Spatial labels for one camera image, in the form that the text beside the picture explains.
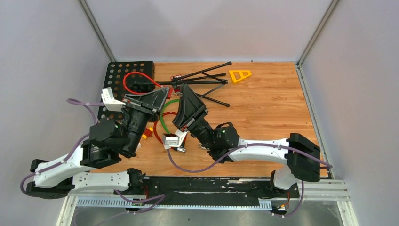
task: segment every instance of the white wall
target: white wall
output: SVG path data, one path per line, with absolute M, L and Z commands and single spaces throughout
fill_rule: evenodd
M 121 61 L 296 61 L 329 3 L 88 0 Z
M 341 1 L 303 67 L 361 226 L 399 219 L 398 10 L 398 1 Z
M 88 132 L 108 59 L 75 0 L 0 3 L 0 225 L 56 223 L 63 200 L 23 195 L 31 160 L 52 160 Z

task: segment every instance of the wood surface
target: wood surface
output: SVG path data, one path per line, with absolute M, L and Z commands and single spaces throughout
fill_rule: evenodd
M 185 75 L 203 70 L 219 63 L 156 63 L 155 80 L 169 81 L 173 75 Z M 252 76 L 233 84 L 229 70 L 251 70 Z M 205 119 L 214 128 L 231 121 L 242 139 L 275 140 L 289 137 L 291 132 L 300 133 L 314 143 L 318 143 L 301 84 L 293 63 L 233 63 L 231 66 L 209 72 L 226 72 L 224 77 L 229 84 L 211 93 L 209 97 L 229 103 L 230 107 L 203 100 L 209 114 Z M 216 85 L 191 85 L 197 93 L 205 93 Z M 177 111 L 178 103 L 172 103 L 166 111 Z M 173 115 L 165 116 L 169 130 L 174 133 Z M 160 136 L 164 130 L 157 125 Z M 213 160 L 203 149 L 198 148 L 198 140 L 187 137 L 186 153 L 171 151 L 175 162 L 188 170 L 199 170 L 209 166 Z M 217 164 L 202 173 L 186 173 L 176 169 L 169 161 L 162 144 L 153 136 L 141 139 L 143 145 L 135 158 L 122 158 L 118 164 L 94 172 L 120 172 L 128 168 L 140 169 L 148 176 L 235 176 L 269 177 L 281 164 L 266 161 L 241 161 Z

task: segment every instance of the red cable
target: red cable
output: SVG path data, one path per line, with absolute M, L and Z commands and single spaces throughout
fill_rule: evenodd
M 128 91 L 128 92 L 131 93 L 131 94 L 136 94 L 136 95 L 143 94 L 143 93 L 138 93 L 138 92 L 131 91 L 131 90 L 128 88 L 128 86 L 126 85 L 126 79 L 128 79 L 128 77 L 129 77 L 130 75 L 132 75 L 132 74 L 139 74 L 139 75 L 142 75 L 142 76 L 144 76 L 145 78 L 147 78 L 148 80 L 150 80 L 152 83 L 154 83 L 155 85 L 161 87 L 161 85 L 159 85 L 156 81 L 154 81 L 152 78 L 148 77 L 148 75 L 146 75 L 146 74 L 144 74 L 144 73 L 142 73 L 142 72 L 129 72 L 129 73 L 127 73 L 127 74 L 125 75 L 125 77 L 123 78 L 123 82 L 122 82 L 122 83 L 123 83 L 123 87 L 126 89 L 126 91 Z
M 169 115 L 169 114 L 177 115 L 176 112 L 165 112 L 165 113 L 162 114 L 162 116 Z M 158 133 L 157 133 L 157 124 L 158 124 L 158 121 L 154 122 L 154 135 L 155 135 L 155 137 L 157 138 L 157 140 L 158 140 L 161 144 L 163 144 L 162 139 L 158 136 Z

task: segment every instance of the green cable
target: green cable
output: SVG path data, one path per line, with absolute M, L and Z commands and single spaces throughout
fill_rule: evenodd
M 161 124 L 162 124 L 163 129 L 166 131 L 166 133 L 170 133 L 170 131 L 166 128 L 165 122 L 163 121 L 162 114 L 164 113 L 165 108 L 166 108 L 169 104 L 174 103 L 174 102 L 179 102 L 179 101 L 180 101 L 179 99 L 171 100 L 171 101 L 167 102 L 167 103 L 163 106 L 163 109 L 162 109 L 161 114 L 160 114 L 160 122 L 161 122 Z

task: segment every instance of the metal frame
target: metal frame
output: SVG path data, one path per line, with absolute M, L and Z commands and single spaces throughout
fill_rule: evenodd
M 86 0 L 77 0 L 80 6 L 82 7 L 83 12 L 85 13 L 90 25 L 92 26 L 95 34 L 98 37 L 98 40 L 100 44 L 102 45 L 105 53 L 107 54 L 108 58 L 110 61 L 115 61 L 115 58 L 111 52 L 110 47 L 105 41 L 105 38 L 103 34 L 101 33 L 100 28 L 98 27 L 96 20 L 94 19 L 93 14 L 90 11 L 90 8 L 86 2 Z M 307 59 L 309 53 L 311 52 L 314 44 L 316 43 L 318 37 L 322 33 L 324 27 L 326 26 L 328 20 L 330 19 L 331 15 L 335 11 L 338 3 L 340 0 L 332 0 L 330 2 L 330 5 L 328 6 L 325 14 L 323 15 L 323 18 L 319 22 L 319 25 L 317 26 L 315 32 L 313 33 L 311 39 L 309 40 L 306 48 L 304 49 L 300 59 L 298 62 L 296 62 L 296 70 L 298 73 L 298 78 L 301 83 L 302 89 L 303 89 L 303 94 L 306 100 L 306 104 L 309 109 L 309 113 L 311 115 L 311 120 L 316 132 L 316 137 L 317 140 L 319 141 L 320 148 L 322 150 L 322 155 L 326 161 L 328 161 L 328 152 L 326 152 L 326 149 L 323 145 L 323 136 L 320 133 L 319 127 L 318 127 L 318 118 L 314 112 L 314 106 L 313 102 L 311 99 L 311 96 L 308 93 L 307 89 L 307 82 L 305 79 L 305 76 L 303 74 L 303 69 L 302 65 L 304 64 L 305 60 Z M 338 208 L 340 210 L 341 214 L 341 219 L 343 221 L 344 226 L 358 226 L 358 222 L 356 219 L 356 216 L 353 211 L 352 203 L 350 201 L 350 197 L 348 194 L 348 191 L 346 189 L 345 183 L 343 180 L 321 180 L 318 183 L 304 183 L 305 191 L 304 191 L 304 200 L 307 201 L 337 201 Z M 127 196 L 130 198 L 143 198 L 143 196 Z M 82 192 L 75 192 L 75 193 L 70 193 L 70 196 L 68 196 L 63 204 L 63 207 L 61 209 L 58 221 L 57 221 L 57 226 L 69 226 L 72 218 L 73 218 L 73 213 L 76 208 L 76 206 L 81 206 L 85 205 L 86 201 L 90 202 L 89 200 L 100 200 L 98 202 L 91 201 L 92 203 L 99 203 L 103 206 L 113 206 L 116 207 L 116 205 L 109 205 L 109 203 L 102 202 L 109 200 L 110 203 L 118 203 L 122 200 L 118 200 L 118 197 L 115 197 L 112 192 L 110 191 L 95 191 L 95 192 L 87 192 L 87 191 L 82 191 Z M 274 198 L 270 199 L 271 202 L 273 201 L 281 201 L 284 200 L 283 198 Z M 201 208 L 210 208 L 210 207 L 200 207 L 200 206 L 159 206 L 160 208 L 172 208 L 172 209 L 181 209 L 181 208 L 190 208 L 190 209 L 201 209 Z M 211 207 L 211 208 L 219 208 L 219 209 L 232 209 L 231 207 Z

